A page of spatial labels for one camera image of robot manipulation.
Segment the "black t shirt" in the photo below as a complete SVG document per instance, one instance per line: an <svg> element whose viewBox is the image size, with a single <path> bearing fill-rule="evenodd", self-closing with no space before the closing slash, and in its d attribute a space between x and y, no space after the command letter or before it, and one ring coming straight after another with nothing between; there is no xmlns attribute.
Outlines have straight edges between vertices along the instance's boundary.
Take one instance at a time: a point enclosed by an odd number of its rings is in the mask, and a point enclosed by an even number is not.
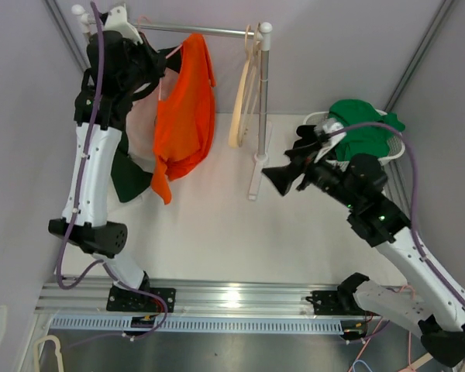
<svg viewBox="0 0 465 372"><path fill-rule="evenodd" d="M319 143L321 140L319 138L319 132L315 125L301 125L296 129L296 135L298 139L295 140L292 148L305 146L310 143Z"/></svg>

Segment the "pink wire hanger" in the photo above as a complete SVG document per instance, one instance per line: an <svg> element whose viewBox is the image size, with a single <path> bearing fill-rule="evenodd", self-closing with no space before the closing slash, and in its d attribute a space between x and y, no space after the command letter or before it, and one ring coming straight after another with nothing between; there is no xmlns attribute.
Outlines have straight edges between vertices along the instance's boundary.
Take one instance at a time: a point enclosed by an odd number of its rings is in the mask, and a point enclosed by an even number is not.
<svg viewBox="0 0 465 372"><path fill-rule="evenodd" d="M160 79L165 76L166 69L179 73L182 65L182 57L179 52L183 45L179 44L174 48L155 50L142 31L143 20L150 23L148 17L141 15L136 20L136 28L138 34L142 37L144 48L150 57L150 76L145 80L146 87L134 92L132 96L134 102L147 97L158 87Z"/></svg>

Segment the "beige plastic hanger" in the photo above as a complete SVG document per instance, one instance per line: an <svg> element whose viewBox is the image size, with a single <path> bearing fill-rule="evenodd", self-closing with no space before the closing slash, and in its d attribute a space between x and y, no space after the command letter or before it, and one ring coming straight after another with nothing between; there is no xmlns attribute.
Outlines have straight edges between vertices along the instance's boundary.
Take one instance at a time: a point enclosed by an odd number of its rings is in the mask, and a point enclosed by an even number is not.
<svg viewBox="0 0 465 372"><path fill-rule="evenodd" d="M252 59L253 49L248 44L249 32L251 31L251 25L248 25L245 30L244 36L244 50L246 54L245 64L243 65L243 71L239 79L238 90L236 93L235 105L232 111L232 119L229 127L229 138L228 144L232 148L239 147L239 125L241 119L241 112L243 106L243 95L246 87L246 78L250 67L250 61Z"/></svg>
<svg viewBox="0 0 465 372"><path fill-rule="evenodd" d="M253 49L252 59L246 78L246 87L243 95L243 106L239 125L239 147L243 145L244 137L248 132L253 112L257 106L260 90L260 60L261 42L263 37L260 32L260 24L255 29L251 27L248 44Z"/></svg>

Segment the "orange t shirt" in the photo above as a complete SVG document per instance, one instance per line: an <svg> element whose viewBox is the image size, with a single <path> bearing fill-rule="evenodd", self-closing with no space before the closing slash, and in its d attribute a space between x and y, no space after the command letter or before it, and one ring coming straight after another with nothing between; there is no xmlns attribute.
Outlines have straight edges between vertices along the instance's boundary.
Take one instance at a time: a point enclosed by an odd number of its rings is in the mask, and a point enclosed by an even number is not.
<svg viewBox="0 0 465 372"><path fill-rule="evenodd" d="M208 156L215 133L215 77L205 38L191 34L175 54L181 70L173 91L157 105L150 184L166 205L172 200L169 183Z"/></svg>

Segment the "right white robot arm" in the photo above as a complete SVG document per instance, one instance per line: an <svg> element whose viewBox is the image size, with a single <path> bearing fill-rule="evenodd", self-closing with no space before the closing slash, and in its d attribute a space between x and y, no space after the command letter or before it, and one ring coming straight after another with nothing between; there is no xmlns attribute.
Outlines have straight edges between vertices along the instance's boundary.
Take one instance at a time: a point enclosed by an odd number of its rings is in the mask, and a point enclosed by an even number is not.
<svg viewBox="0 0 465 372"><path fill-rule="evenodd" d="M345 170L315 156L312 147L286 151L289 164L263 169L281 195L300 177L299 191L310 185L349 209L347 222L370 247L391 261L418 292L413 301L367 275L355 273L337 288L345 313L359 309L381 315L418 337L439 363L455 367L465 359L465 290L414 234L406 214L384 193L387 175L369 154L352 158Z"/></svg>

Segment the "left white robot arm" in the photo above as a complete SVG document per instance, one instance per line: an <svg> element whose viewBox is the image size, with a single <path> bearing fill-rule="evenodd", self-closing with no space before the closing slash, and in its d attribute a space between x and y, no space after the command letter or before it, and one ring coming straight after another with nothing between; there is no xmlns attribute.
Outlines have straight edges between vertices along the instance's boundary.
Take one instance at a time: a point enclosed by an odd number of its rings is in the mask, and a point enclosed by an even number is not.
<svg viewBox="0 0 465 372"><path fill-rule="evenodd" d="M62 216L51 219L50 234L61 240L57 283L64 290L61 268L67 245L78 247L102 264L124 302L135 311L150 305L148 276L125 254L128 229L108 219L107 194L113 160L136 98L150 93L164 72L165 57L139 31L99 31L87 46L89 68L74 101L76 154L71 188Z"/></svg>

